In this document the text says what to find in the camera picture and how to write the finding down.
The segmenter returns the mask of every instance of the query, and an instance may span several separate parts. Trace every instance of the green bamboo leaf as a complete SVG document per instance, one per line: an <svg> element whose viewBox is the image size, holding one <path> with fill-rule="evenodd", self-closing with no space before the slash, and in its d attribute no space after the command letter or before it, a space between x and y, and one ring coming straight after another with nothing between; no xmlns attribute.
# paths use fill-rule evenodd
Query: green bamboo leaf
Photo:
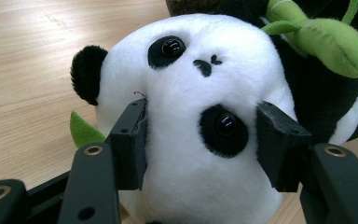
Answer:
<svg viewBox="0 0 358 224"><path fill-rule="evenodd" d="M98 129L87 123L75 111L71 113L70 129L77 147L83 147L94 142L103 142L105 139L105 136Z"/></svg>
<svg viewBox="0 0 358 224"><path fill-rule="evenodd" d="M268 35L281 35L296 32L301 26L293 21L275 21L262 28Z"/></svg>

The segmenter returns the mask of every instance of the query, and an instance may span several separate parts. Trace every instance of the wooden tabletop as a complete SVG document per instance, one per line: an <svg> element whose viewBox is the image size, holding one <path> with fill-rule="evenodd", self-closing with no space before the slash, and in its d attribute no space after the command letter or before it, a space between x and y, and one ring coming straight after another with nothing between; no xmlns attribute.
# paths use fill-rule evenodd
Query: wooden tabletop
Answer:
<svg viewBox="0 0 358 224"><path fill-rule="evenodd" d="M168 17L164 0L0 1L0 179L31 189L68 171L71 111L96 123L72 90L73 56L87 45L110 49ZM346 147L358 155L358 139ZM286 195L270 223L305 223L297 194Z"/></svg>

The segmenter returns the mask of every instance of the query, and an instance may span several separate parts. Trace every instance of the black ear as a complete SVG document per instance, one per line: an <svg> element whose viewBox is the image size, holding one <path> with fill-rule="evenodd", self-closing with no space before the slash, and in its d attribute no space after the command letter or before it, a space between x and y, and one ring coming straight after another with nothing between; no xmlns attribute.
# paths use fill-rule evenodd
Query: black ear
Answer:
<svg viewBox="0 0 358 224"><path fill-rule="evenodd" d="M91 105L97 105L100 93L101 67L107 50L87 46L72 60L71 77L75 92Z"/></svg>

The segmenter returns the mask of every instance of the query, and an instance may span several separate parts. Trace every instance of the black eye patch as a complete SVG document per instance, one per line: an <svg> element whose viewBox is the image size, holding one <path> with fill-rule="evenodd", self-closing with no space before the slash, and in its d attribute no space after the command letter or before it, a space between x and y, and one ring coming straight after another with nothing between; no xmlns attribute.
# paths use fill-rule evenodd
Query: black eye patch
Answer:
<svg viewBox="0 0 358 224"><path fill-rule="evenodd" d="M202 112L200 134L205 146L213 154L224 158L235 157L248 142L246 126L221 105Z"/></svg>
<svg viewBox="0 0 358 224"><path fill-rule="evenodd" d="M169 35L154 42L147 53L147 61L153 69L161 69L174 63L183 52L186 46L181 38Z"/></svg>

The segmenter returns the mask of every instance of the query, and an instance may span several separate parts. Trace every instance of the panda head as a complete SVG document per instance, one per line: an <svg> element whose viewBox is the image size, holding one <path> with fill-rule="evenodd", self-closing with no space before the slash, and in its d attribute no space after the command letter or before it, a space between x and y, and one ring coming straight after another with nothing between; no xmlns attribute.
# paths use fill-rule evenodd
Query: panda head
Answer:
<svg viewBox="0 0 358 224"><path fill-rule="evenodd" d="M278 207L256 159L255 110L267 101L295 113L260 29L217 15L157 21L109 52L80 51L72 78L105 134L127 104L147 98L143 189L119 194L139 223L263 223Z"/></svg>

